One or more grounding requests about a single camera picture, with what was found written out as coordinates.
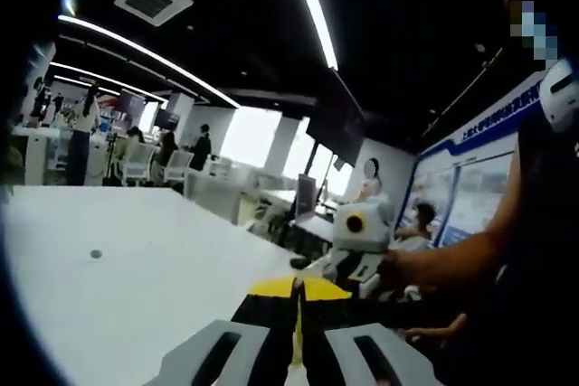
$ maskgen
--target office room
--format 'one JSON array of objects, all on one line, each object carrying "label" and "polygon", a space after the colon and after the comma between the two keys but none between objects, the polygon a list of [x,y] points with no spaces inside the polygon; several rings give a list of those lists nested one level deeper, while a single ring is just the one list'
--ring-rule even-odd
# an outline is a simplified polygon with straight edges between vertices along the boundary
[{"label": "office room", "polygon": [[559,296],[579,193],[559,3],[15,3],[0,236],[30,369],[11,379],[531,375],[502,356],[537,358],[516,318],[554,315],[532,295]]}]

